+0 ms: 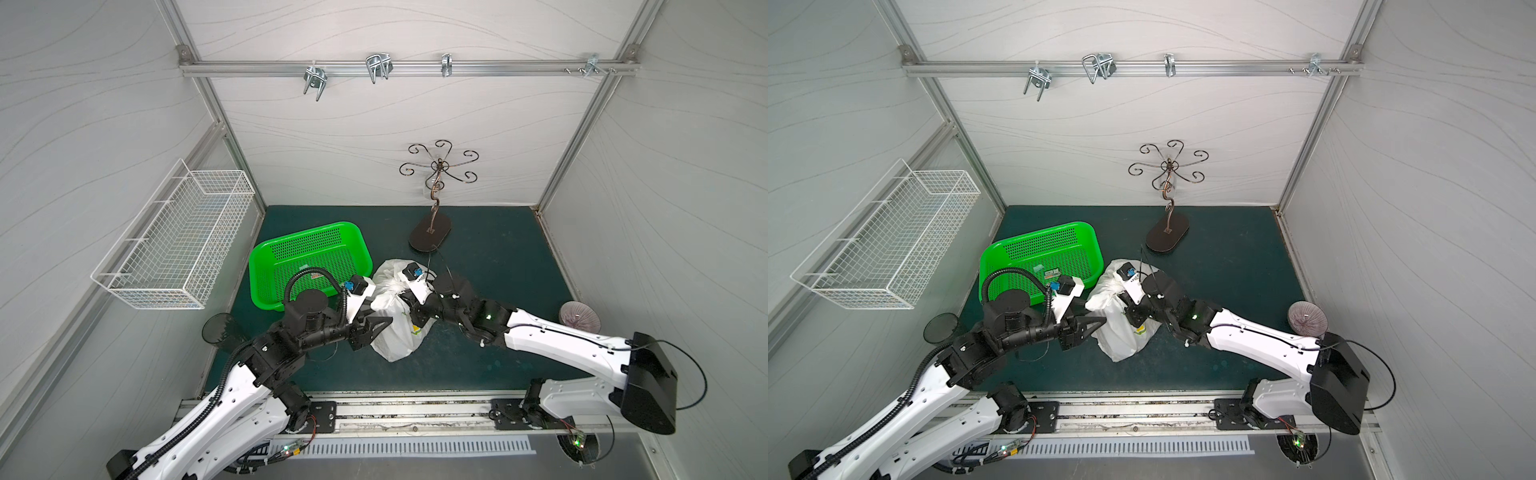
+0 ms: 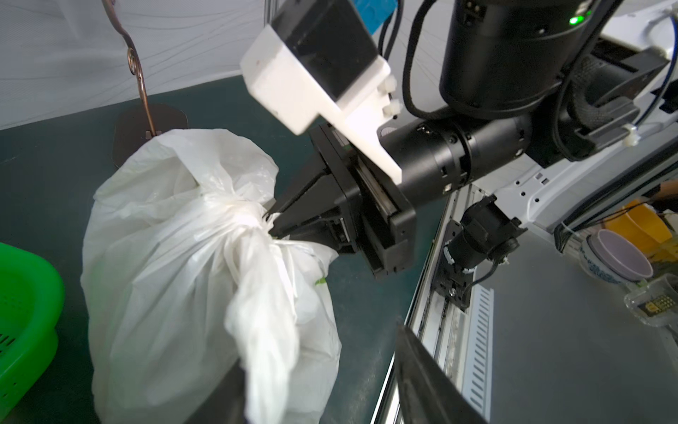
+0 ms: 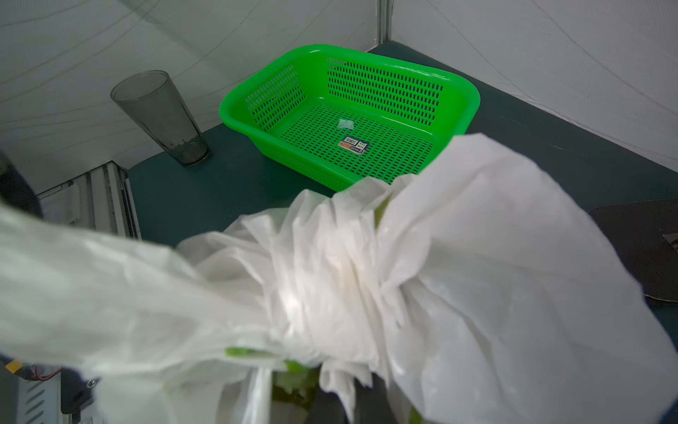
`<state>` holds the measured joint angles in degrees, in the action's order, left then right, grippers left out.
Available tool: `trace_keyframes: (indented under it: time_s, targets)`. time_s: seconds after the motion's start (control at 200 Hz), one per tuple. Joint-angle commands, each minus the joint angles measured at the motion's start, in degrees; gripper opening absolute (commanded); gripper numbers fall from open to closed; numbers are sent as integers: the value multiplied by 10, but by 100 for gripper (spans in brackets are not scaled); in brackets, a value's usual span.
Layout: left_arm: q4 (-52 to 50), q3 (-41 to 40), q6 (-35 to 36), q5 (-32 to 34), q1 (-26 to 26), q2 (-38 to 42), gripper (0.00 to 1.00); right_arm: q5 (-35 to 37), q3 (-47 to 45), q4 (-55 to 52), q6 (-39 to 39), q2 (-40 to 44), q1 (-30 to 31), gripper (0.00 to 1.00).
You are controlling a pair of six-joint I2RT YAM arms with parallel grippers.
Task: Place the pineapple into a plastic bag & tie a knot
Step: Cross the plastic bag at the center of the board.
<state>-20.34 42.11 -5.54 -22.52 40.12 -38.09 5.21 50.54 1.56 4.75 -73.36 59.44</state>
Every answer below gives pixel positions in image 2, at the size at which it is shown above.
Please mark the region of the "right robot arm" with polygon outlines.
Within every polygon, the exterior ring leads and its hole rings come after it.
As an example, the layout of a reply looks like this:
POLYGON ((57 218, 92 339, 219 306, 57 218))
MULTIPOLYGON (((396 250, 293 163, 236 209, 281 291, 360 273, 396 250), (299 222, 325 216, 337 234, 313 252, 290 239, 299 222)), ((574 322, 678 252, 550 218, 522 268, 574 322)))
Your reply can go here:
POLYGON ((311 132, 314 155, 270 210, 276 238, 363 253, 375 275, 411 264, 416 211, 527 155, 541 166, 580 162, 649 117, 634 103, 675 58, 601 38, 616 1, 458 1, 442 61, 444 106, 413 102, 411 71, 433 3, 420 5, 403 71, 415 118, 381 138, 400 166, 391 181, 348 146, 338 125, 311 132))

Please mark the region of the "white plastic bag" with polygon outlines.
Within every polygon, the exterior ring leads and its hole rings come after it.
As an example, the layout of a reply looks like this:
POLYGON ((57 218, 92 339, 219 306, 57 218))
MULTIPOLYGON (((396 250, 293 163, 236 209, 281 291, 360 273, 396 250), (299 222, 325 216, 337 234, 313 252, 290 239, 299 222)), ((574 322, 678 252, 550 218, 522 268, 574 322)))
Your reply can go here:
POLYGON ((320 421, 342 350, 337 251, 272 235, 277 173, 233 132, 173 130, 96 191, 81 287, 102 422, 186 422, 235 365, 249 422, 320 421))

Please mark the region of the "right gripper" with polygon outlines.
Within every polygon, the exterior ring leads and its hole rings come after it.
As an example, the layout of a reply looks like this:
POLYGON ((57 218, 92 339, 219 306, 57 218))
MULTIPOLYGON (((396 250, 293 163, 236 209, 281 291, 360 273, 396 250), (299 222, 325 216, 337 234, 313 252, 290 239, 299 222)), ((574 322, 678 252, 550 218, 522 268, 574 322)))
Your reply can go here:
POLYGON ((314 153, 276 200, 278 238, 361 253, 376 277, 414 263, 416 212, 398 187, 332 125, 311 132, 314 153))

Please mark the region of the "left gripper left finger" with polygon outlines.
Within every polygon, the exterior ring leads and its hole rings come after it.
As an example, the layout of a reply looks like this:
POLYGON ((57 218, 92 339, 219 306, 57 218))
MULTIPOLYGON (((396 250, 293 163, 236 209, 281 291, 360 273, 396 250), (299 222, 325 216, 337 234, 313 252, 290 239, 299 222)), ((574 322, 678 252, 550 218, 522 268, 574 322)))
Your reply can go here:
POLYGON ((245 418, 245 371, 237 360, 187 423, 241 424, 245 418))

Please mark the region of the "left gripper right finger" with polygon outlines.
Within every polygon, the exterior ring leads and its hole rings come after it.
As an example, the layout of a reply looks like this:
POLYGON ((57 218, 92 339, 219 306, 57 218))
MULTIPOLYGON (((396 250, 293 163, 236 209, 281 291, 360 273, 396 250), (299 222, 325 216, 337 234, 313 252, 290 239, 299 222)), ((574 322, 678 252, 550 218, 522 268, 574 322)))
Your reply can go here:
POLYGON ((404 423, 484 423, 425 346, 402 326, 395 344, 395 379, 404 423))

